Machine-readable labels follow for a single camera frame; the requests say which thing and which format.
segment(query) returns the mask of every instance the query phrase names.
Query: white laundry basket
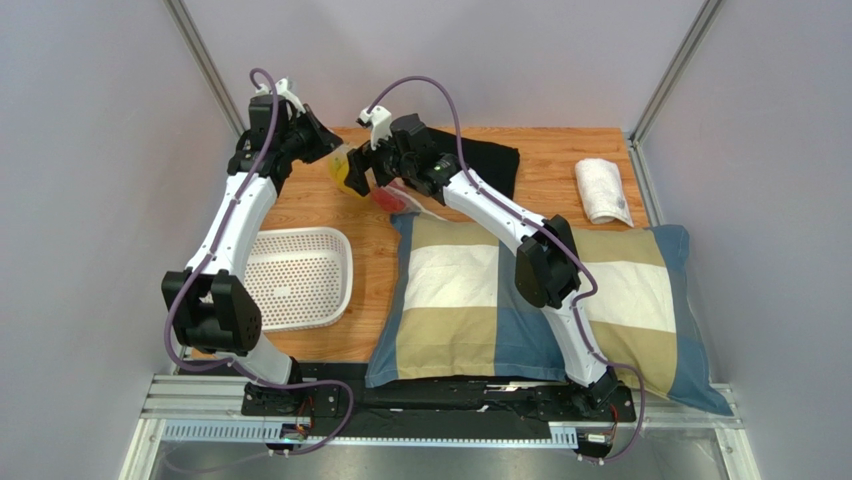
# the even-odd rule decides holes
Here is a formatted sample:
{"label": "white laundry basket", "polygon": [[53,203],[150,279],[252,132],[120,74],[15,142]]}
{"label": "white laundry basket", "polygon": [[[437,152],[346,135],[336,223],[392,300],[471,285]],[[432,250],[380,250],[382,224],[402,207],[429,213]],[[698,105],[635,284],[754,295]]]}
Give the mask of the white laundry basket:
{"label": "white laundry basket", "polygon": [[352,246],[328,227],[261,231],[245,287],[265,332],[331,325],[352,297]]}

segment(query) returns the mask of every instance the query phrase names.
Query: wooden surface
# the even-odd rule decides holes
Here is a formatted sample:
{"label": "wooden surface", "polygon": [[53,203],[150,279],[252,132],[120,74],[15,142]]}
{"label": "wooden surface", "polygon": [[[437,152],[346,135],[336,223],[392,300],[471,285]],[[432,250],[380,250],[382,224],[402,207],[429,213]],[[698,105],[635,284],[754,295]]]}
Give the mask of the wooden surface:
{"label": "wooden surface", "polygon": [[[351,144],[369,138],[362,129],[335,129]],[[627,147],[618,129],[605,128],[467,128],[463,135],[520,150],[515,202],[551,217],[560,214],[578,228],[625,229],[623,224],[592,225],[583,213],[574,178],[574,164],[600,157],[618,164],[630,213],[637,227],[648,226]],[[418,196],[435,213],[453,221],[465,215]],[[269,334],[283,352],[298,360],[366,362],[378,342],[390,309],[396,282],[396,246],[399,236],[388,214],[369,199],[358,199],[337,189],[326,160],[312,165],[296,162],[263,230],[328,226],[343,232],[352,244],[355,283],[346,313],[330,327]]]}

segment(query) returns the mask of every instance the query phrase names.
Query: pillowcase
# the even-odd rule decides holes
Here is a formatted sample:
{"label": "pillowcase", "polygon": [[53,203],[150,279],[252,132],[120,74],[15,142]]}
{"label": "pillowcase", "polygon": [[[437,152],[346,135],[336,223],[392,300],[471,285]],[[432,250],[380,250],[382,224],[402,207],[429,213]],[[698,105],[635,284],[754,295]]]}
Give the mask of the pillowcase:
{"label": "pillowcase", "polygon": [[[417,214],[394,215],[391,223],[401,236],[399,276],[370,358],[368,387],[453,375],[565,379],[544,314],[515,288],[513,252],[476,223]],[[707,354],[687,304],[686,229],[573,233],[600,287],[583,302],[602,353],[638,367],[651,393],[732,415],[710,387]],[[588,288],[584,281],[581,291]],[[638,388],[631,372],[617,374]]]}

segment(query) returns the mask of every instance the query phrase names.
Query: black cloth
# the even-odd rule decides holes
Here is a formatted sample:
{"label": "black cloth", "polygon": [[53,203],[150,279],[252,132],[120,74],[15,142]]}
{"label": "black cloth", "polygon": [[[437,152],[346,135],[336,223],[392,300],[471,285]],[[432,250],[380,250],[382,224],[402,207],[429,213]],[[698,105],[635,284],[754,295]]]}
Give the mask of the black cloth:
{"label": "black cloth", "polygon": [[[456,136],[433,128],[429,129],[432,140],[438,146],[439,152],[455,153]],[[508,198],[515,195],[515,177],[518,175],[518,165],[521,155],[518,149],[492,142],[481,142],[462,137],[462,149],[467,165],[491,185],[495,190]]]}

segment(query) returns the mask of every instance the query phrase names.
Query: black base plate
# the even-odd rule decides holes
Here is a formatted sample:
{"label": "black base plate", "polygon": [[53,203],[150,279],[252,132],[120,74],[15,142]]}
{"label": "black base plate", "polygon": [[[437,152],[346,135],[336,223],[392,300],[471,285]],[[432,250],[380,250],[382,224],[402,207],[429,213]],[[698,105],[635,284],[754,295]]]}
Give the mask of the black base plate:
{"label": "black base plate", "polygon": [[[548,421],[599,421],[612,423],[609,407],[598,415],[585,418],[572,411],[547,408],[536,399],[537,388],[496,391],[488,386],[509,385],[524,378],[446,377],[401,380],[378,388],[366,388],[365,363],[302,363],[304,378],[336,379],[346,382],[355,393],[355,408],[349,424],[341,433],[365,438],[442,438],[532,440],[549,439]],[[210,375],[235,375],[228,367]],[[314,397],[315,423],[312,433],[329,434],[346,412],[349,399],[345,392],[310,389]],[[636,419],[633,404],[627,404],[630,389],[620,386],[613,393],[613,405],[621,422]],[[477,410],[487,405],[482,412]]]}

